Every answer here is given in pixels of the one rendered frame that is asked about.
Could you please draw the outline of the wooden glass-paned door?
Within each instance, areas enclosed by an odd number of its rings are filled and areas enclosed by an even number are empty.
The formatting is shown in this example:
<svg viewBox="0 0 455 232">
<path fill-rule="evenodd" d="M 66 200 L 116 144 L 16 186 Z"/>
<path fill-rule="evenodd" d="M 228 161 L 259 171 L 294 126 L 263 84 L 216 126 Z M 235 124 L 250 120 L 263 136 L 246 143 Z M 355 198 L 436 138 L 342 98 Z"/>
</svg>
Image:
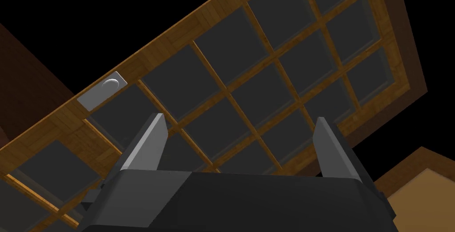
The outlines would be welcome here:
<svg viewBox="0 0 455 232">
<path fill-rule="evenodd" d="M 26 228 L 24 232 L 42 232 L 56 220 L 61 220 L 68 226 L 76 228 L 78 223 L 68 215 L 68 211 L 77 205 L 84 193 L 78 193 L 75 197 L 70 199 L 68 203 L 65 203 L 63 207 L 58 208 L 15 178 L 11 174 L 13 170 L 29 160 L 45 146 L 55 140 L 60 140 L 61 142 L 67 142 L 69 149 L 99 176 L 106 177 L 108 169 L 111 168 L 114 162 L 119 158 L 120 151 L 88 121 L 88 117 L 94 111 L 118 96 L 121 92 L 124 92 L 126 88 L 131 85 L 137 86 L 156 108 L 164 112 L 166 119 L 172 124 L 172 127 L 169 130 L 170 134 L 173 135 L 178 133 L 190 144 L 191 148 L 206 164 L 205 171 L 218 171 L 218 168 L 222 163 L 232 158 L 235 154 L 238 154 L 242 149 L 254 141 L 260 142 L 264 151 L 276 165 L 276 174 L 278 175 L 295 175 L 304 167 L 314 163 L 316 161 L 314 148 L 308 148 L 300 152 L 296 157 L 293 157 L 284 166 L 281 166 L 260 136 L 295 110 L 300 110 L 310 128 L 314 128 L 314 124 L 305 108 L 305 104 L 339 79 L 343 80 L 344 86 L 349 93 L 349 98 L 355 105 L 355 111 L 339 123 L 339 128 L 341 132 L 348 137 L 350 143 L 354 145 L 358 144 L 380 126 L 387 121 L 390 121 L 391 118 L 396 116 L 400 111 L 405 109 L 409 103 L 404 100 L 404 94 L 409 92 L 411 87 L 405 72 L 405 66 L 402 62 L 402 56 L 399 51 L 393 23 L 388 14 L 388 5 L 385 0 L 368 0 L 369 7 L 371 8 L 375 19 L 376 28 L 380 35 L 379 40 L 346 64 L 341 62 L 339 55 L 335 51 L 335 44 L 329 37 L 327 23 L 357 1 L 359 0 L 344 0 L 336 8 L 321 15 L 316 7 L 316 0 L 309 0 L 310 7 L 316 16 L 316 22 L 277 50 L 274 50 L 271 47 L 262 28 L 259 26 L 257 18 L 255 18 L 250 6 L 247 4 L 247 0 L 209 0 L 201 7 L 191 12 L 181 21 L 173 25 L 169 30 L 160 34 L 145 47 L 141 48 L 131 57 L 113 68 L 113 73 L 118 73 L 126 80 L 126 87 L 122 87 L 113 94 L 110 94 L 107 99 L 93 109 L 83 107 L 78 101 L 78 98 L 73 97 L 49 115 L 45 116 L 38 123 L 25 130 L 14 140 L 7 143 L 4 147 L 0 148 L 0 179 L 11 185 L 28 199 L 37 203 L 46 211 L 46 215 L 43 219 L 38 220 L 37 223 Z M 266 46 L 269 56 L 241 74 L 230 84 L 221 85 L 219 93 L 216 93 L 213 97 L 202 103 L 181 121 L 176 121 L 169 110 L 158 101 L 157 97 L 149 89 L 147 89 L 143 81 L 144 76 L 182 48 L 182 46 L 177 46 L 170 42 L 170 32 L 186 31 L 188 36 L 186 45 L 190 46 L 195 51 L 196 55 L 207 67 L 215 81 L 220 84 L 221 79 L 215 74 L 215 70 L 209 64 L 206 56 L 200 50 L 200 47 L 197 46 L 195 38 L 207 31 L 209 26 L 213 26 L 215 22 L 221 21 L 222 18 L 233 13 L 235 8 L 242 8 L 247 13 L 248 18 L 259 34 L 262 43 Z M 317 30 L 320 30 L 323 33 L 330 52 L 337 63 L 337 70 L 303 96 L 299 96 L 295 87 L 291 84 L 288 75 L 285 73 L 281 62 L 279 61 L 279 57 Z M 372 100 L 361 104 L 354 94 L 354 89 L 352 83 L 348 79 L 347 72 L 380 48 L 383 48 L 386 52 L 388 66 L 391 69 L 394 83 L 386 87 Z M 234 90 L 244 85 L 271 64 L 274 64 L 278 69 L 282 79 L 285 81 L 288 91 L 294 98 L 294 102 L 278 115 L 272 117 L 270 121 L 266 122 L 260 128 L 254 129 L 252 123 L 244 112 L 240 110 L 231 94 Z M 243 139 L 217 160 L 210 161 L 202 152 L 202 149 L 186 133 L 184 127 L 223 99 L 229 99 L 235 106 L 235 109 L 238 111 L 243 122 L 251 129 L 251 135 Z"/>
</svg>

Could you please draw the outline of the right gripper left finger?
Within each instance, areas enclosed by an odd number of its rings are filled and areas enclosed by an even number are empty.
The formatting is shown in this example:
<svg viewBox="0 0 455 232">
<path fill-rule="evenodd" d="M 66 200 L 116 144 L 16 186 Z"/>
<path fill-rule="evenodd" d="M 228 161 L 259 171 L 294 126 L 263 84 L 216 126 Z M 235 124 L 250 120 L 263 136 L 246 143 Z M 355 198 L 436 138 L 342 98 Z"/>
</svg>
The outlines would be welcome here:
<svg viewBox="0 0 455 232">
<path fill-rule="evenodd" d="M 157 170 L 167 138 L 164 115 L 154 113 L 138 133 L 138 140 L 128 147 L 120 170 Z"/>
</svg>

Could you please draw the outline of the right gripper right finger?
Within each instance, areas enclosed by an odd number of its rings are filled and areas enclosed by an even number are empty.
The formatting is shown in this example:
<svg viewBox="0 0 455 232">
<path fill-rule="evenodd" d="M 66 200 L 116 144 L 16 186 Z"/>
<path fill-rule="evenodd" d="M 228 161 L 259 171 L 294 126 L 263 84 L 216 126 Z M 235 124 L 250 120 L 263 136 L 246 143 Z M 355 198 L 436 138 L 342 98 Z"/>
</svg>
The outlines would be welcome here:
<svg viewBox="0 0 455 232">
<path fill-rule="evenodd" d="M 323 177 L 361 181 L 352 161 L 324 117 L 317 118 L 312 142 Z"/>
</svg>

